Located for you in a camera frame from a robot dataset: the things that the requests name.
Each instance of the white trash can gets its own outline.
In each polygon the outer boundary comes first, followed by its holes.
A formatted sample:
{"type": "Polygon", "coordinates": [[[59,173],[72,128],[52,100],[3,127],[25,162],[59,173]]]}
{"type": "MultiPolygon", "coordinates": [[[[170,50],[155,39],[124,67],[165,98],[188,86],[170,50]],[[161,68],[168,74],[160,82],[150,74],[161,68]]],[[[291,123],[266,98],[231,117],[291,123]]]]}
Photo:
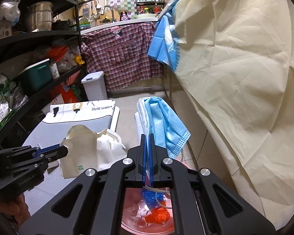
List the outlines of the white trash can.
{"type": "Polygon", "coordinates": [[[97,71],[86,75],[82,79],[82,84],[85,88],[85,92],[89,101],[108,99],[103,75],[103,71],[97,71]]]}

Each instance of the human hand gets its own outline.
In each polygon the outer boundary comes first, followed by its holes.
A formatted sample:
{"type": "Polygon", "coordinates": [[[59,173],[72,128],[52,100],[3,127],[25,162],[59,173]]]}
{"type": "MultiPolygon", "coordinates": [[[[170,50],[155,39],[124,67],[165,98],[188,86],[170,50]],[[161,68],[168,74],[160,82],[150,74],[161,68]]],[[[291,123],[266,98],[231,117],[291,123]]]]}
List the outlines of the human hand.
{"type": "Polygon", "coordinates": [[[17,221],[17,226],[20,227],[27,219],[30,218],[28,206],[25,203],[25,195],[21,194],[14,202],[0,201],[0,212],[14,216],[17,221]]]}

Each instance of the shirt pocket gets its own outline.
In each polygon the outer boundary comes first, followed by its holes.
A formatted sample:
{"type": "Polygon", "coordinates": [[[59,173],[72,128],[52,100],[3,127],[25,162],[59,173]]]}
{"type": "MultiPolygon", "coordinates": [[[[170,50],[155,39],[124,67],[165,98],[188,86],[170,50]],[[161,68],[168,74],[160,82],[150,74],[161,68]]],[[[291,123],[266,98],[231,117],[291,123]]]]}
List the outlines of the shirt pocket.
{"type": "Polygon", "coordinates": [[[136,57],[136,42],[130,40],[106,49],[110,64],[124,63],[130,65],[130,60],[136,57]]]}

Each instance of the floor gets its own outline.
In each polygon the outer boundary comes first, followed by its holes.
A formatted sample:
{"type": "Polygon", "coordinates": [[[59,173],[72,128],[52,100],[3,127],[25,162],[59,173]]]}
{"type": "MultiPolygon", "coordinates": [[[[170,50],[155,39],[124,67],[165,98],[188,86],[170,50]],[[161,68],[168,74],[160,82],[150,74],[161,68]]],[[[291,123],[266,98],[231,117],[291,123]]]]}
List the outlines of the floor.
{"type": "MultiPolygon", "coordinates": [[[[118,119],[116,132],[120,135],[122,139],[122,143],[130,149],[131,147],[138,146],[138,137],[136,131],[136,123],[134,114],[137,112],[136,103],[139,98],[149,97],[149,96],[157,96],[164,99],[169,105],[172,106],[169,101],[166,93],[164,91],[161,92],[146,92],[146,93],[135,93],[135,94],[127,94],[127,95],[116,95],[110,99],[116,101],[116,105],[120,108],[120,115],[118,119]]],[[[185,144],[183,147],[183,155],[185,163],[190,169],[198,170],[198,165],[193,154],[189,150],[188,144],[185,144]]],[[[181,160],[181,153],[177,156],[177,160],[181,160]]],[[[131,235],[132,233],[120,229],[120,235],[131,235]]]]}

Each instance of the black pot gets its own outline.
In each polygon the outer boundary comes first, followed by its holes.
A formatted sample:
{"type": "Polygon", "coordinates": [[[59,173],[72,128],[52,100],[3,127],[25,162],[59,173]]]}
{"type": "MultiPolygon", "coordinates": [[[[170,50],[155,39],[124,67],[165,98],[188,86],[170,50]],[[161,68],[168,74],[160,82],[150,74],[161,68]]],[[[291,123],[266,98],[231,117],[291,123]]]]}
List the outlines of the black pot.
{"type": "Polygon", "coordinates": [[[70,21],[68,20],[61,20],[61,21],[57,21],[52,23],[52,30],[66,30],[69,31],[70,30],[70,21]]]}

